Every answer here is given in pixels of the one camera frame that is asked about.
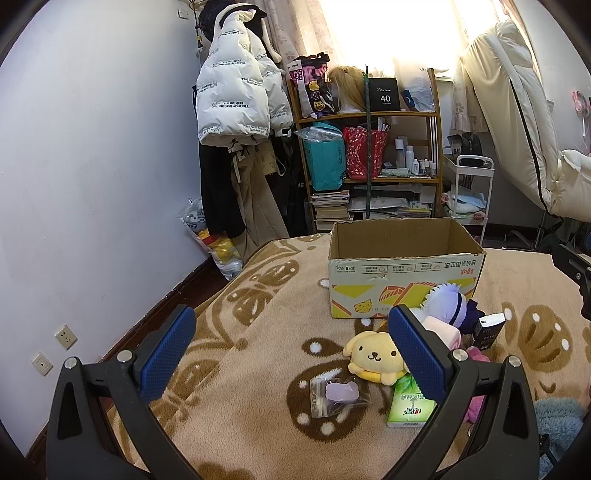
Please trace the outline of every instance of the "small plastic bag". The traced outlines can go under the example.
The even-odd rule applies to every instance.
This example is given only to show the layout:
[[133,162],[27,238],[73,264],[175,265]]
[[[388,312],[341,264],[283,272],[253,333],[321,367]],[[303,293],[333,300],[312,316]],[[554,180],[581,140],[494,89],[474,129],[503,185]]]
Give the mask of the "small plastic bag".
[[[335,393],[341,401],[333,401]],[[310,380],[310,408],[313,419],[338,415],[343,410],[371,405],[369,385],[358,377],[313,378]]]
[[243,263],[238,250],[231,239],[225,235],[210,235],[205,223],[205,214],[201,200],[183,209],[178,218],[191,230],[193,238],[212,256],[216,266],[227,280],[236,277],[242,270]]
[[343,134],[335,130],[321,127],[306,127],[297,130],[295,134],[308,142],[322,143],[343,140]]

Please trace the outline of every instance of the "wall socket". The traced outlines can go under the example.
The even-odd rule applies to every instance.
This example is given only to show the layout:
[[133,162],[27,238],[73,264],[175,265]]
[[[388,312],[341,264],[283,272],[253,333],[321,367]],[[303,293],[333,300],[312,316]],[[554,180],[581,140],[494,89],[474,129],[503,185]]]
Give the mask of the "wall socket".
[[64,325],[62,328],[60,328],[60,331],[56,333],[56,338],[66,350],[69,350],[70,347],[78,340],[76,335],[74,335],[74,332],[72,332],[70,327],[67,325]]
[[49,370],[53,368],[51,362],[41,352],[37,354],[37,356],[31,361],[31,363],[37,369],[37,371],[44,377],[49,373]]

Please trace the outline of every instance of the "beige blanket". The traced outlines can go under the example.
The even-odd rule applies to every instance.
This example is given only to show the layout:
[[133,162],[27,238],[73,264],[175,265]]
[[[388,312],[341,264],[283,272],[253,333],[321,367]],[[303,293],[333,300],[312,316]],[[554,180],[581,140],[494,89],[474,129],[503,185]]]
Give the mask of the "beige blanket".
[[[391,389],[376,384],[367,409],[310,417],[310,378],[346,372],[342,346],[378,328],[330,317],[328,245],[327,235],[273,242],[196,309],[195,338],[151,407],[207,480],[380,479],[416,435],[385,425]],[[522,358],[534,398],[572,396],[587,406],[589,322],[577,286],[548,255],[489,250],[475,300],[505,313],[489,353]],[[120,418],[110,416],[126,455],[142,466]],[[465,441],[464,427],[444,464]]]

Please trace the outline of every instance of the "green tissue package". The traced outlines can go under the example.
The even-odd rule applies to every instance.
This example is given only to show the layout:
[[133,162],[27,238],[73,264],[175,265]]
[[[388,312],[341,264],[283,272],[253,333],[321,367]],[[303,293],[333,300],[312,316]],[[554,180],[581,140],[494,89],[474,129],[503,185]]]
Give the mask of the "green tissue package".
[[422,427],[435,409],[435,401],[423,397],[417,382],[406,374],[394,385],[388,427]]

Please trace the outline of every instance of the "blonde wig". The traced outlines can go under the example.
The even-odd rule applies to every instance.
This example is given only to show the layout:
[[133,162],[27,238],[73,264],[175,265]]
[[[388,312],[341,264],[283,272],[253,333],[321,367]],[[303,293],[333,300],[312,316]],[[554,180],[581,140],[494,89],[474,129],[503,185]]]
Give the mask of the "blonde wig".
[[357,67],[339,66],[330,69],[328,81],[339,91],[340,110],[358,109],[365,111],[365,87],[363,71]]

